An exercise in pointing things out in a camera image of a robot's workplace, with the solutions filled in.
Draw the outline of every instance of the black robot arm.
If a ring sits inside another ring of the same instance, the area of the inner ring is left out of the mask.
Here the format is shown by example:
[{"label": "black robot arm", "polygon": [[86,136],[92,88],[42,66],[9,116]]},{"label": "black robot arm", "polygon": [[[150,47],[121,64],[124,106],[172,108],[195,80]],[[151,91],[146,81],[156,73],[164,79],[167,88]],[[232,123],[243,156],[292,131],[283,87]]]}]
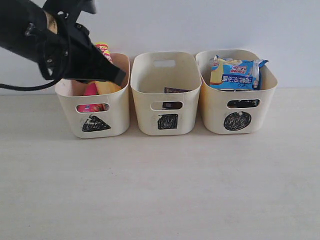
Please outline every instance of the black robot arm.
[{"label": "black robot arm", "polygon": [[0,88],[35,91],[60,79],[110,81],[121,85],[126,73],[110,63],[77,23],[81,11],[96,13],[93,0],[0,0],[0,47],[36,62],[44,79],[37,87],[0,84]]}]

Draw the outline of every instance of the storage bin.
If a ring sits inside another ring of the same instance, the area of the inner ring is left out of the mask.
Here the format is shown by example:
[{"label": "storage bin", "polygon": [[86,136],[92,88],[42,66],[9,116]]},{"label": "storage bin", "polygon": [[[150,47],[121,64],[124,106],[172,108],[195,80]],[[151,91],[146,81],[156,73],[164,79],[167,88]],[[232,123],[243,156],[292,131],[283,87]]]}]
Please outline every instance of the storage bin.
[{"label": "storage bin", "polygon": [[[83,96],[86,84],[62,79],[56,86],[63,111],[72,132],[79,138],[92,139],[123,134],[130,126],[129,78],[130,60],[120,53],[111,54],[113,63],[126,72],[121,90],[105,95]],[[107,104],[107,111],[80,113],[77,107],[88,104]]]},{"label": "storage bin", "polygon": [[[201,84],[191,54],[149,52],[137,56],[131,88],[140,130],[151,136],[189,133],[195,126]],[[189,92],[164,93],[165,88]],[[180,104],[181,108],[164,110],[165,104]]]},{"label": "storage bin", "polygon": [[[214,57],[236,60],[257,60],[254,53],[245,50],[211,50],[196,55],[202,75],[199,108],[205,127],[216,134],[248,134],[259,130],[265,120],[278,81],[268,69],[261,68],[262,86],[257,91],[220,91],[210,87]],[[233,108],[234,101],[255,100],[256,107]]]}]

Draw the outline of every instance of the tabletop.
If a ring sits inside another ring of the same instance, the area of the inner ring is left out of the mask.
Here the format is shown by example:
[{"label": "tabletop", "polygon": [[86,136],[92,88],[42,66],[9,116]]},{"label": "tabletop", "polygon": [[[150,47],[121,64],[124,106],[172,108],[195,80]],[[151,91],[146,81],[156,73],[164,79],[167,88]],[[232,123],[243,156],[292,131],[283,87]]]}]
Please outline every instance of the tabletop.
[{"label": "tabletop", "polygon": [[56,95],[0,96],[1,240],[315,240],[320,88],[279,88],[261,130],[75,137]]}]

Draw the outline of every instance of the white wall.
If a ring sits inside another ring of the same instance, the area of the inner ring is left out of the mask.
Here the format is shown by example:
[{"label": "white wall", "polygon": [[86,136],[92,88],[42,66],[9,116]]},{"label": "white wall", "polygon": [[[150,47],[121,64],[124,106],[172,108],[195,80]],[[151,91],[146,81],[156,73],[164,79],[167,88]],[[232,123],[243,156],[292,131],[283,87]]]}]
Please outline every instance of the white wall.
[{"label": "white wall", "polygon": [[[100,0],[98,14],[82,13],[79,22],[112,52],[245,49],[270,60],[280,87],[310,87],[320,86],[319,9],[319,0]],[[0,82],[45,83],[34,63],[2,49],[0,59]]]}]

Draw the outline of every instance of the bin handle hole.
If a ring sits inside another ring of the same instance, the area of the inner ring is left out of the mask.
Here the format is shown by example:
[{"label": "bin handle hole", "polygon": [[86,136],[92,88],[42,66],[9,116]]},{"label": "bin handle hole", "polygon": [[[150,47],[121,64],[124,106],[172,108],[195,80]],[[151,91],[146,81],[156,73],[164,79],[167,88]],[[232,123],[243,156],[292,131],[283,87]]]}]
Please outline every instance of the bin handle hole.
[{"label": "bin handle hole", "polygon": [[181,101],[157,101],[151,104],[154,111],[180,110],[184,104]]},{"label": "bin handle hole", "polygon": [[249,109],[257,108],[261,101],[259,99],[248,99],[248,100],[231,100],[228,102],[227,107],[229,109]]},{"label": "bin handle hole", "polygon": [[176,66],[175,60],[155,60],[153,65],[156,68],[174,68]]},{"label": "bin handle hole", "polygon": [[76,106],[75,110],[80,114],[101,113],[109,111],[110,105],[107,103],[81,104]]}]

